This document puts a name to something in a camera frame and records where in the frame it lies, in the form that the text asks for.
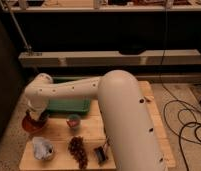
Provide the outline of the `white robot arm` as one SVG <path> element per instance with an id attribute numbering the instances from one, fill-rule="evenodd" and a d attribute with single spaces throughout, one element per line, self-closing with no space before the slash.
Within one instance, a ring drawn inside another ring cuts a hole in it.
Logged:
<path id="1" fill-rule="evenodd" d="M 65 83 L 41 73 L 24 93 L 36 114 L 51 99 L 96 99 L 117 171 L 168 171 L 139 81 L 129 72 Z"/>

